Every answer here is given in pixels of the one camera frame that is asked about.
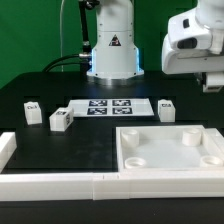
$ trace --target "black cable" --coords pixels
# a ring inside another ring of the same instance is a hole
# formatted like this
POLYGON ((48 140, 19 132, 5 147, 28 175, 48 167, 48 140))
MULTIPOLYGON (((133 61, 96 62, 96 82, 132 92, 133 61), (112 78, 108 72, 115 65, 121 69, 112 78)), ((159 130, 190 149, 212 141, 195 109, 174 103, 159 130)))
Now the black cable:
POLYGON ((79 1, 79 11, 80 11, 81 28, 82 28, 83 52, 91 52, 87 19, 86 19, 86 2, 85 1, 79 1))
POLYGON ((48 65, 42 70, 42 72, 46 72, 51 66, 55 65, 55 64, 58 63, 58 62, 61 62, 61 61, 67 60, 67 59, 71 59, 71 58, 78 58, 78 57, 79 57, 78 54, 71 54, 71 55, 67 55, 67 56, 58 58, 58 59, 52 61, 50 64, 48 64, 48 65))
POLYGON ((59 66, 63 66, 63 65, 80 65, 81 63, 83 64, 88 64, 88 62, 68 62, 68 63, 59 63, 59 64, 55 64, 52 65, 51 67, 49 67, 45 72, 49 72, 50 70, 52 70, 55 67, 59 67, 59 66))

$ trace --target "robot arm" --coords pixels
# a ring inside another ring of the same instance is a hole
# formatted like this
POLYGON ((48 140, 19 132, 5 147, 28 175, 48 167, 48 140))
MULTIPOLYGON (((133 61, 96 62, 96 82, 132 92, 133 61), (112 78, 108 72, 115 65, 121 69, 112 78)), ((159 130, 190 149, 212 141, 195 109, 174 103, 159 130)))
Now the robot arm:
MULTIPOLYGON (((133 43, 133 5, 130 0, 79 0, 86 9, 96 7, 97 44, 92 49, 87 79, 105 85, 125 85, 144 74, 139 51, 133 43)), ((83 19, 83 32, 87 25, 83 19)))
POLYGON ((196 73, 204 92, 224 86, 224 1, 199 0, 195 9, 169 20, 162 70, 196 73))

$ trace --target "cable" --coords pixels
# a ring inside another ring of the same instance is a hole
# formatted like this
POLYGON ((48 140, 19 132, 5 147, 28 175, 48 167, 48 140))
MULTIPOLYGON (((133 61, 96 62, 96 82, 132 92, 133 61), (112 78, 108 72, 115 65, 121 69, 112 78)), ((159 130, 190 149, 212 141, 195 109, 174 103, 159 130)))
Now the cable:
POLYGON ((64 6, 65 6, 66 0, 62 0, 61 2, 61 10, 60 10, 60 51, 61 51, 61 57, 63 57, 64 54, 64 35, 63 35, 63 18, 64 18, 64 6))
POLYGON ((61 58, 58 58, 54 61, 52 61, 50 64, 48 64, 42 72, 46 72, 51 66, 57 64, 58 62, 61 62, 61 61, 64 61, 64 60, 67 60, 67 59, 70 59, 70 58, 78 58, 79 55, 78 54, 71 54, 71 55, 67 55, 67 56, 64 56, 64 57, 61 57, 61 58))
POLYGON ((52 70, 55 67, 59 67, 59 66, 64 66, 64 65, 80 65, 80 64, 88 64, 88 62, 68 62, 68 63, 59 63, 59 64, 55 64, 52 65, 51 67, 49 67, 48 69, 46 69, 45 72, 49 72, 50 70, 52 70))

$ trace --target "circular recess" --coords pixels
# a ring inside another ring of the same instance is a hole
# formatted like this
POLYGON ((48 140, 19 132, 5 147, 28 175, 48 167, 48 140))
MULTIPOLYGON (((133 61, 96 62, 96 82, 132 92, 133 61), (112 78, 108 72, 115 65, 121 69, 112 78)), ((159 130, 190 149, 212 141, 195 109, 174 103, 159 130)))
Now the circular recess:
POLYGON ((146 166, 146 161, 142 158, 131 157, 125 160, 125 168, 127 169, 139 169, 146 166))
POLYGON ((216 156, 203 156, 200 160, 201 167, 221 167, 223 165, 223 160, 216 156))

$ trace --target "small white cube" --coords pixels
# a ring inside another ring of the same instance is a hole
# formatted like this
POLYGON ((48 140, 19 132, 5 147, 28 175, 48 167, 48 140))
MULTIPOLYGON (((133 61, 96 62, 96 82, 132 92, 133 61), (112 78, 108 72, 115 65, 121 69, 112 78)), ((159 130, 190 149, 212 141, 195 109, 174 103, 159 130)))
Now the small white cube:
POLYGON ((28 125, 42 123, 41 109, 37 102, 24 103, 24 109, 28 125))
POLYGON ((51 131, 65 131, 73 122, 73 108, 59 108, 50 116, 51 131))
POLYGON ((161 122, 175 122, 176 109, 171 100, 158 101, 158 115, 161 122))

